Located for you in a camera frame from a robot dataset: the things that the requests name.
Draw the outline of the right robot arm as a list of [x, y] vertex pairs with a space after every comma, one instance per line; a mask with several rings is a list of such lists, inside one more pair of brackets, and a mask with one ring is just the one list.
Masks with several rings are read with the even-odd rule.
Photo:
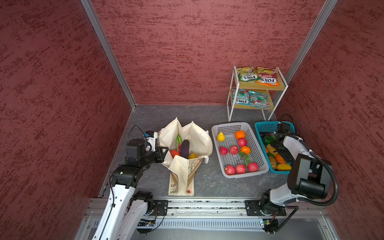
[[284, 138], [283, 145], [295, 161], [287, 183], [263, 194], [258, 205], [260, 211], [270, 215], [294, 202], [306, 202], [320, 207], [336, 202], [339, 185], [332, 164], [315, 154], [299, 136], [290, 132], [275, 134]]

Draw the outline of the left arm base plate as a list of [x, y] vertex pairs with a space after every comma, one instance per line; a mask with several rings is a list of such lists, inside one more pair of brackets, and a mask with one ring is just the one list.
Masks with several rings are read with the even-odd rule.
[[145, 216], [166, 216], [168, 212], [168, 200], [150, 200], [147, 204]]

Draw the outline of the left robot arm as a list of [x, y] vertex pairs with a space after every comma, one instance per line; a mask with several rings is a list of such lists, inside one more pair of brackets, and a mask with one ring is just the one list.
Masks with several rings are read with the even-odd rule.
[[154, 209], [150, 192], [136, 192], [144, 170], [163, 163], [169, 151], [156, 146], [157, 137], [128, 142], [125, 163], [117, 167], [109, 181], [110, 195], [94, 240], [129, 240], [144, 215]]

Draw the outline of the cream canvas tote bag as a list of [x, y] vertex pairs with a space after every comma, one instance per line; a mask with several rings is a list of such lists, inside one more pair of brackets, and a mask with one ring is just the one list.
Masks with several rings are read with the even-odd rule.
[[158, 135], [161, 147], [168, 147], [163, 166], [170, 171], [168, 195], [193, 196], [194, 177], [202, 163], [207, 164], [213, 152], [208, 131], [194, 122], [182, 126], [175, 118]]

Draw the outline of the green Fox's candy bag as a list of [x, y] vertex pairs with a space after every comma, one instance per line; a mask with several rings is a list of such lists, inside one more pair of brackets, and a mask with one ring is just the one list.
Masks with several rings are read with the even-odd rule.
[[237, 68], [237, 75], [240, 82], [253, 82], [261, 79], [254, 67]]

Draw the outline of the orange Fox's candy bag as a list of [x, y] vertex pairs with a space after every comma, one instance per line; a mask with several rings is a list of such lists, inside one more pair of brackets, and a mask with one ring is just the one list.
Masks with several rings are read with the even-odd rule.
[[277, 69], [257, 67], [257, 75], [259, 76], [259, 79], [257, 79], [258, 84], [268, 87], [278, 87], [280, 85]]

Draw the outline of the pink dragon fruit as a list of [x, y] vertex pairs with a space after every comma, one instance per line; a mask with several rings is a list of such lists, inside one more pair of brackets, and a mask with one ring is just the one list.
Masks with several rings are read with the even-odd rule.
[[180, 135], [177, 135], [176, 143], [177, 143], [178, 152], [180, 153], [182, 148], [182, 143], [183, 143], [183, 140]]

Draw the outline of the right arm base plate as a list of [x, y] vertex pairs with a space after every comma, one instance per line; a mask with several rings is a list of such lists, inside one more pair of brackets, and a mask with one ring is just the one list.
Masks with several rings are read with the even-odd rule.
[[279, 217], [287, 215], [284, 207], [270, 201], [263, 204], [260, 200], [246, 200], [244, 203], [247, 216]]

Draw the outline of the purple eggplant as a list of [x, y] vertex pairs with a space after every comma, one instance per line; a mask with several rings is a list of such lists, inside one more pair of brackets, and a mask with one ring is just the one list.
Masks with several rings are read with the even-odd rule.
[[181, 148], [181, 157], [188, 159], [189, 158], [189, 149], [190, 149], [190, 141], [189, 140], [184, 140], [182, 143], [182, 148]]

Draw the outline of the small orange pumpkin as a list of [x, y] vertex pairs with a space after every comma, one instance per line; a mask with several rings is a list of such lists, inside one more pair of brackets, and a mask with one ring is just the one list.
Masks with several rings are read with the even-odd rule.
[[280, 154], [277, 154], [277, 155], [275, 156], [275, 159], [276, 159], [276, 161], [277, 161], [279, 164], [286, 164], [286, 163], [287, 163], [286, 160], [285, 160]]

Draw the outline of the red tomato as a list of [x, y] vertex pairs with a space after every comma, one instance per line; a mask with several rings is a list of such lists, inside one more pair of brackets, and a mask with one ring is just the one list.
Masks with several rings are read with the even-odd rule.
[[174, 158], [175, 156], [180, 156], [181, 155], [177, 150], [171, 150], [170, 154], [171, 154], [172, 158]]

